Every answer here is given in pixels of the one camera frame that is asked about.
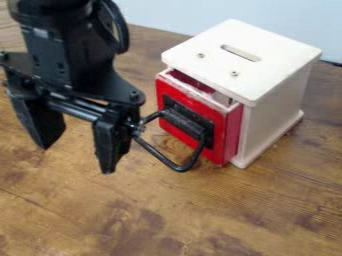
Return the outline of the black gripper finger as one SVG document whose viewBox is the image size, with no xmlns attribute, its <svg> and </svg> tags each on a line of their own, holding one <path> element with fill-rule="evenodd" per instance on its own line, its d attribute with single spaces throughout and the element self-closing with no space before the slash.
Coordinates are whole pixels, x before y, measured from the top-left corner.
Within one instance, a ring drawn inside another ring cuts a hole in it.
<svg viewBox="0 0 342 256">
<path fill-rule="evenodd" d="M 95 155 L 103 174 L 116 170 L 120 158 L 130 152 L 131 134 L 120 114 L 104 114 L 92 124 Z"/>
</svg>

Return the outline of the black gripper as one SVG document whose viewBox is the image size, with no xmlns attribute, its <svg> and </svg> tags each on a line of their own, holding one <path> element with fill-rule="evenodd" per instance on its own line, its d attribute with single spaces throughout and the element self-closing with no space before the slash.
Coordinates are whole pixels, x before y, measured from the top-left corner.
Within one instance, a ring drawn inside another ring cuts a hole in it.
<svg viewBox="0 0 342 256">
<path fill-rule="evenodd" d="M 47 29 L 24 25 L 24 52 L 4 52 L 0 67 L 16 116 L 35 144 L 47 150 L 65 130 L 64 115 L 92 124 L 120 114 L 131 137 L 140 132 L 143 92 L 114 69 L 130 48 L 126 25 L 75 24 Z"/>
</svg>

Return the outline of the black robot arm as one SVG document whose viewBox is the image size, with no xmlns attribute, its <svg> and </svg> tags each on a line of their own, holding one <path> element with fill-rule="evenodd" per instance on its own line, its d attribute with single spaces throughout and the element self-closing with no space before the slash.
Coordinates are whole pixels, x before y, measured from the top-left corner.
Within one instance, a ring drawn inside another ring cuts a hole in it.
<svg viewBox="0 0 342 256">
<path fill-rule="evenodd" d="M 130 31 L 114 0 L 7 0 L 27 50 L 0 51 L 5 89 L 17 118 L 47 149 L 65 130 L 64 116 L 92 123 L 104 174 L 130 151 L 144 93 L 114 69 Z"/>
</svg>

